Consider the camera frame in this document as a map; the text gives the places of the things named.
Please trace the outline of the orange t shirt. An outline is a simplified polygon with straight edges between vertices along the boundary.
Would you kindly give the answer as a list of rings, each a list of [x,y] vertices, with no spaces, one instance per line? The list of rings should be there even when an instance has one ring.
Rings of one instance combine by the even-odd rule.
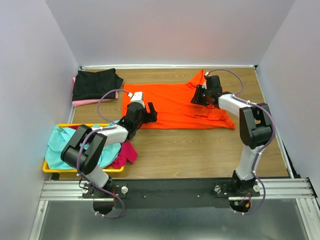
[[[152,102],[157,111],[157,121],[143,124],[142,129],[235,130],[236,124],[225,110],[191,103],[196,87],[204,82],[205,72],[200,70],[186,83],[126,83],[124,90],[143,92],[144,102]]]

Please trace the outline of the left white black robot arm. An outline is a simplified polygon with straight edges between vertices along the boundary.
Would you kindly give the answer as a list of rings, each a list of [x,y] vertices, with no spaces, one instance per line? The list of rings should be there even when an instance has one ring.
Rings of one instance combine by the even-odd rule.
[[[152,102],[147,104],[145,107],[139,102],[131,102],[119,122],[109,127],[92,129],[85,124],[80,125],[62,150],[60,159],[90,182],[99,197],[115,195],[112,178],[98,164],[103,148],[127,142],[142,125],[156,122],[158,113]]]

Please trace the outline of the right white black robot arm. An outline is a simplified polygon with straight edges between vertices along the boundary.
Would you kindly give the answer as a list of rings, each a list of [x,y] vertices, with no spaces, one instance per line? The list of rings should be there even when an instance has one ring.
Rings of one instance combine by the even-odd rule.
[[[212,105],[239,118],[239,136],[243,149],[226,190],[241,196],[255,185],[256,170],[262,153],[276,134],[275,124],[266,103],[252,103],[223,91],[217,75],[207,73],[204,79],[204,84],[197,85],[191,103],[205,107]]]

